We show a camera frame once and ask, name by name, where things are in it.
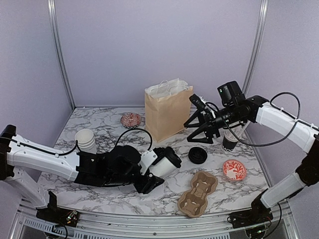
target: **brown paper bag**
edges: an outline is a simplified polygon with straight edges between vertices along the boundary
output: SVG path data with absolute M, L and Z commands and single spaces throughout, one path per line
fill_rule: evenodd
M 151 133 L 156 142 L 161 142 L 164 139 L 182 131 L 184 123 L 189 118 L 190 101 L 189 97 L 193 94 L 193 86 L 183 81 L 184 84 L 177 86 L 186 86 L 178 93 L 171 94 L 170 87 L 168 96 L 154 98 L 145 90 L 145 115 L 146 115 L 146 130 Z

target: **red patterned bowl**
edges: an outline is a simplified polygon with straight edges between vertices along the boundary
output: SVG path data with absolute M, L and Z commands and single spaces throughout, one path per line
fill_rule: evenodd
M 141 119 L 137 113 L 127 113 L 121 117 L 121 123 L 125 128 L 136 128 L 140 125 Z
M 247 169 L 241 162 L 235 159 L 230 159 L 224 162 L 223 173 L 229 181 L 237 182 L 246 177 Z

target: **marble table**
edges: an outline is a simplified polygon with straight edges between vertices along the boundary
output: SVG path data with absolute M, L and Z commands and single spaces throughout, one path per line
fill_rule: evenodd
M 98 152 L 108 151 L 113 148 L 118 136 L 126 130 L 120 123 L 122 114 L 126 112 L 136 112 L 144 116 L 144 108 L 76 109 L 55 147 L 63 150 L 72 148 L 75 133 L 89 128 L 96 136 Z M 140 127 L 145 127 L 145 121 L 142 121 Z M 218 178 L 216 191 L 208 197 L 205 214 L 250 207 L 252 200 L 268 187 L 252 148 L 239 143 L 232 152 L 226 152 L 221 148 L 223 137 L 214 139 L 214 144 L 189 143 L 186 137 L 193 130 L 185 129 L 161 143 L 153 144 L 153 147 L 171 146 L 182 159 L 182 166 L 147 195 L 137 193 L 133 185 L 97 188 L 75 184 L 45 172 L 38 182 L 57 195 L 60 206 L 68 208 L 122 215 L 182 215 L 177 207 L 178 199 L 184 191 L 190 189 L 194 173 L 205 170 Z M 119 145 L 121 144 L 129 144 L 142 152 L 147 150 L 149 138 L 144 132 L 132 131 L 122 137 Z M 205 163 L 196 165 L 189 161 L 187 154 L 194 146 L 200 146 L 207 151 L 208 158 Z M 227 159 L 237 159 L 244 163 L 247 168 L 244 181 L 233 183 L 226 180 L 222 165 Z

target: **lavender wall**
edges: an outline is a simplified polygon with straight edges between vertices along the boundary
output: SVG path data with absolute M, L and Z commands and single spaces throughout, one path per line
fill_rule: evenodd
M 245 79 L 256 0 L 57 0 L 77 106 L 137 106 L 144 88 L 183 78 L 220 102 L 216 88 Z
M 54 51 L 46 1 L 2 0 L 0 7 L 0 131 L 53 146 L 71 109 Z M 0 238 L 7 238 L 20 195 L 0 182 Z
M 319 11 L 316 0 L 270 1 L 264 39 L 249 95 L 268 99 L 281 91 L 297 94 L 302 102 L 301 118 L 319 125 Z M 276 103 L 297 112 L 293 98 Z M 280 136 L 269 129 L 251 125 L 256 143 Z M 259 148 L 272 181 L 277 183 L 299 166 L 305 154 L 289 141 Z M 319 235 L 319 185 L 305 188 L 290 200 L 302 239 Z

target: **white cup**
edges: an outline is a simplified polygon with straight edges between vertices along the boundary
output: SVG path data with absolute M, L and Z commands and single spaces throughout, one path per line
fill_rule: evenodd
M 82 129 L 75 134 L 75 140 L 78 141 L 78 146 L 81 151 L 88 153 L 97 153 L 95 137 L 93 131 L 88 128 Z

